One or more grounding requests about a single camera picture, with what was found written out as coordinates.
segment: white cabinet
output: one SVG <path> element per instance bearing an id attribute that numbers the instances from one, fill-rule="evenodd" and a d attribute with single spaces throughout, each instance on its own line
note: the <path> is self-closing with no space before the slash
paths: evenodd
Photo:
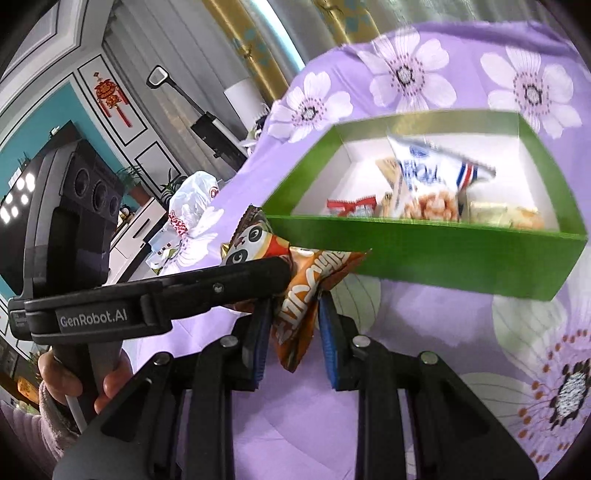
<path id="1" fill-rule="evenodd" d="M 166 210 L 152 198 L 135 213 L 130 223 L 115 235 L 111 242 L 109 277 L 106 285 L 115 284 L 121 281 L 122 277 L 129 278 L 133 273 L 130 270 L 136 269 L 145 260 L 142 249 L 159 230 L 158 226 L 162 225 L 166 214 Z"/>

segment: gold curtain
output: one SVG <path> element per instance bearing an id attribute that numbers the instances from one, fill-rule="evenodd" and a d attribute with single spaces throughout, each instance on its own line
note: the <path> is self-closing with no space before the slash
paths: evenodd
<path id="1" fill-rule="evenodd" d="M 311 1 L 338 44 L 368 42 L 379 35 L 365 0 Z"/>
<path id="2" fill-rule="evenodd" d="M 287 81 L 240 0 L 202 0 L 271 104 L 285 94 Z"/>

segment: purple bedsheet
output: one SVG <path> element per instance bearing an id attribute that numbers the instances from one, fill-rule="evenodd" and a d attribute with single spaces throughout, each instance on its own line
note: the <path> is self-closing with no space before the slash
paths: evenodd
<path id="1" fill-rule="evenodd" d="M 275 104 L 256 152 L 215 198 L 166 269 L 220 263 L 250 203 L 261 205 L 337 121 L 434 108 L 520 110 L 552 152 L 591 225 L 591 74 L 576 50 L 531 23 L 427 23 L 371 44 L 335 48 L 310 62 Z M 350 276 L 339 308 L 398 352 L 432 350 L 458 372 L 515 436 L 544 476 L 591 411 L 591 251 L 547 303 Z M 217 308 L 144 339 L 185 355 L 231 330 Z M 330 389 L 320 341 L 295 374 L 269 353 L 259 391 L 237 394 L 234 435 L 240 480 L 352 479 L 356 394 Z M 413 456 L 408 470 L 413 473 Z"/>

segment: metal screw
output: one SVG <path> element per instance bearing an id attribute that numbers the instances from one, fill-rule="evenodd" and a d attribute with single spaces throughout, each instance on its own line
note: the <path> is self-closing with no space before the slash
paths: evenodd
<path id="1" fill-rule="evenodd" d="M 233 335 L 226 335 L 225 337 L 220 338 L 220 343 L 222 344 L 222 347 L 230 348 L 238 345 L 238 339 Z"/>
<path id="2" fill-rule="evenodd" d="M 421 362 L 425 365 L 435 365 L 439 361 L 439 357 L 433 352 L 421 353 Z"/>
<path id="3" fill-rule="evenodd" d="M 167 365 L 168 362 L 170 362 L 171 357 L 172 356 L 170 355 L 170 353 L 167 352 L 157 353 L 156 355 L 154 355 L 154 365 L 157 365 L 159 367 Z"/>
<path id="4" fill-rule="evenodd" d="M 355 345 L 356 347 L 366 348 L 369 347 L 370 343 L 371 340 L 369 339 L 369 337 L 366 337 L 365 335 L 358 335 L 356 337 L 353 337 L 353 345 Z"/>

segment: teal wall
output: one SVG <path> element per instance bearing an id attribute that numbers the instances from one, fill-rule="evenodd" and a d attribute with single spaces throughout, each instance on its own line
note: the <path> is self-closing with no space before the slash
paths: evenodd
<path id="1" fill-rule="evenodd" d="M 33 158 L 49 140 L 51 129 L 62 127 L 70 120 L 113 171 L 122 167 L 84 110 L 71 84 L 67 83 L 37 107 L 0 151 L 0 198 L 8 193 L 8 180 L 18 168 L 18 159 L 23 158 L 23 152 Z M 7 300 L 14 296 L 2 278 L 0 294 Z"/>

